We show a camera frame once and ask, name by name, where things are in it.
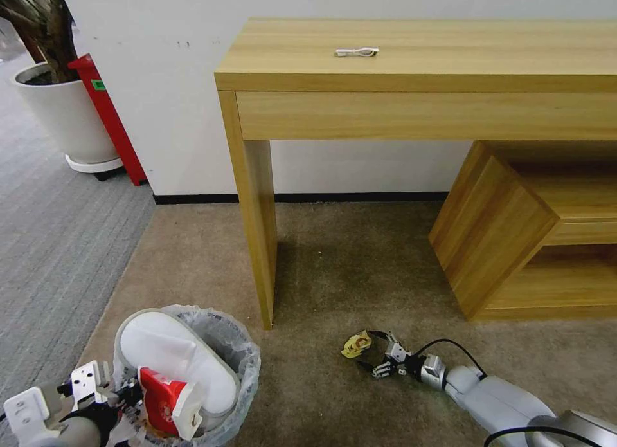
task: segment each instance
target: desk top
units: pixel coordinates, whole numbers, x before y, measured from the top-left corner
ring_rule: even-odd
[[[337,48],[377,46],[374,57]],[[617,21],[250,19],[219,90],[617,91]]]

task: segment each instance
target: desk drawer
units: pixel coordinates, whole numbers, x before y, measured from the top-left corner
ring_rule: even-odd
[[[245,140],[617,140],[615,93],[236,96]]]

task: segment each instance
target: white wall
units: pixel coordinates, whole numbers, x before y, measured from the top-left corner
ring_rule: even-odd
[[[235,192],[212,72],[249,16],[615,18],[617,0],[66,0],[155,194]],[[277,192],[448,190],[464,142],[273,143]]]

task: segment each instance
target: wooden desk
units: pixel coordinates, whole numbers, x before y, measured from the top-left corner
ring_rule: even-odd
[[[215,79],[264,327],[269,140],[615,140],[616,60],[614,21],[251,19]]]

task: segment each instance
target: plant pot saucer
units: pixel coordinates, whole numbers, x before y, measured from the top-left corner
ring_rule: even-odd
[[[122,167],[122,160],[116,158],[110,161],[105,161],[95,164],[86,164],[73,161],[68,154],[64,155],[69,167],[77,172],[83,172],[85,174],[97,174],[99,172],[107,172]]]

